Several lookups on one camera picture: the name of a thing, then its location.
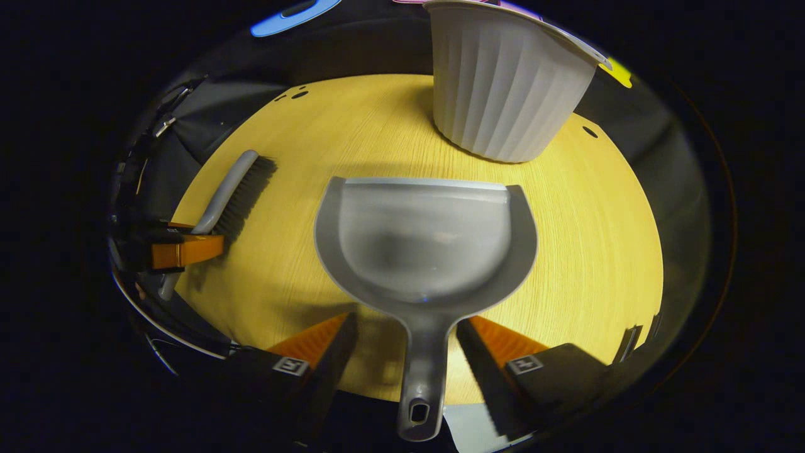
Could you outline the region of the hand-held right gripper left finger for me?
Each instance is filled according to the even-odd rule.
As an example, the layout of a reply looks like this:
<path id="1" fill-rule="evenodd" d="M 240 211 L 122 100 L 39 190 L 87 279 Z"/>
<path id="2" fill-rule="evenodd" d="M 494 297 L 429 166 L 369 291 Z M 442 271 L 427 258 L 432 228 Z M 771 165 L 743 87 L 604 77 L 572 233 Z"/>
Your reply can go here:
<path id="1" fill-rule="evenodd" d="M 244 346 L 222 362 L 225 395 L 257 410 L 280 439 L 309 444 L 324 424 L 357 343 L 357 315 L 340 313 L 268 348 Z"/>

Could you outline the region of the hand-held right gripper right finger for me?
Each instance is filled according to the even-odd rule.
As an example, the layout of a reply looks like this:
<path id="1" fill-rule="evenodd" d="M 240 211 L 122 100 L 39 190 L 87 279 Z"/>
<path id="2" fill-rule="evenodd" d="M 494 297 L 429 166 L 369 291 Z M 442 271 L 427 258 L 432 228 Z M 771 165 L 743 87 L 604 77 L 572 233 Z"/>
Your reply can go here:
<path id="1" fill-rule="evenodd" d="M 564 429 L 613 387 L 614 368 L 566 342 L 547 347 L 483 316 L 458 323 L 455 335 L 498 435 Z"/>

